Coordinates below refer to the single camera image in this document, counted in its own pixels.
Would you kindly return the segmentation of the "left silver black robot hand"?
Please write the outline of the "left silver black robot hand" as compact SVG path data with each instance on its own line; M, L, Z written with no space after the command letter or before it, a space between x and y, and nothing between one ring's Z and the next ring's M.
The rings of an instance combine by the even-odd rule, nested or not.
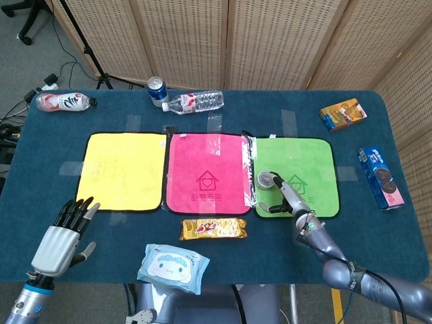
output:
M90 242L82 252L76 252L87 227L101 206L98 202L94 203L93 199L92 196L86 200L71 199L61 208L32 259L31 265L36 276L60 277L93 253L97 246L95 242Z

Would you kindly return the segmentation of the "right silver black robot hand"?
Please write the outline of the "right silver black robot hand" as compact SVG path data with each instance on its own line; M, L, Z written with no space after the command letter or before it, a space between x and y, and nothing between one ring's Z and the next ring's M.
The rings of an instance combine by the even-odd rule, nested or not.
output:
M295 219L311 213L311 208L304 202L299 193L287 183L278 173L272 171L262 171L257 176L258 187L269 190L276 186L281 192L283 199L280 205L267 206L260 202L259 206L267 213L290 213Z

